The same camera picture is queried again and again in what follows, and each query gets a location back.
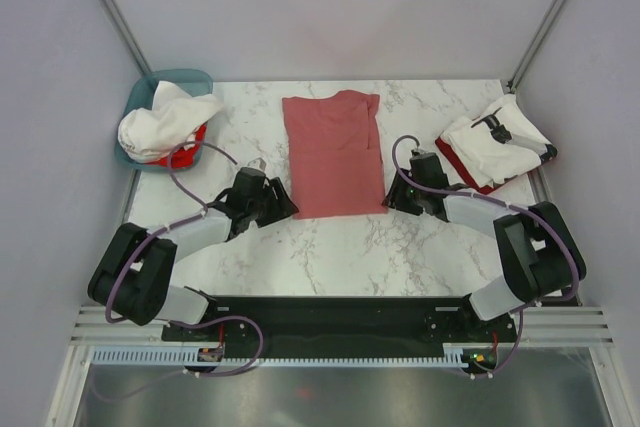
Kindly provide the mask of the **white printed t-shirt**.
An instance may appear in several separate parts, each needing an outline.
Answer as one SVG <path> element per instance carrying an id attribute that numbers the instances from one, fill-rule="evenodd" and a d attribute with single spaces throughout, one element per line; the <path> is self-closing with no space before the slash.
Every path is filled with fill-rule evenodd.
<path id="1" fill-rule="evenodd" d="M 436 145 L 464 182 L 490 193 L 556 158 L 558 151 L 506 94 L 477 118 L 461 116 Z"/>

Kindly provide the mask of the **salmon pink t-shirt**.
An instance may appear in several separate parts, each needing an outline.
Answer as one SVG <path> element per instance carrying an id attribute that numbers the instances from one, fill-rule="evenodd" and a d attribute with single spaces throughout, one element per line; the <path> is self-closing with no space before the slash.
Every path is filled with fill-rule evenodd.
<path id="1" fill-rule="evenodd" d="M 343 90 L 282 100 L 298 220 L 384 214 L 380 96 Z"/>

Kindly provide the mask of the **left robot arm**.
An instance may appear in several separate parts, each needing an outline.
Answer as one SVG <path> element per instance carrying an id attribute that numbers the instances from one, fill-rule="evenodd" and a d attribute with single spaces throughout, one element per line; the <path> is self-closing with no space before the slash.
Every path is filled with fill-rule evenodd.
<path id="1" fill-rule="evenodd" d="M 220 318 L 208 309 L 206 294 L 171 284 L 174 265 L 235 239 L 251 224 L 262 228 L 298 212 L 279 178 L 243 167 L 231 187 L 195 214 L 153 232 L 133 223 L 121 225 L 88 284 L 88 296 L 107 309 L 110 323 L 176 322 L 198 340 L 211 339 Z"/>

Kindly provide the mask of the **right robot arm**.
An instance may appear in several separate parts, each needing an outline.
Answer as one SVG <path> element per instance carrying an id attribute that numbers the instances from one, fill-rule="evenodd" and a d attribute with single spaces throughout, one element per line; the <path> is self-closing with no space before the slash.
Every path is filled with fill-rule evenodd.
<path id="1" fill-rule="evenodd" d="M 463 184 L 451 185 L 438 156 L 412 151 L 410 167 L 396 168 L 384 205 L 411 215 L 430 215 L 476 230 L 497 244 L 502 274 L 463 301 L 458 328 L 483 339 L 494 319 L 561 291 L 577 290 L 586 264 L 562 215 L 551 202 L 508 204 Z"/>

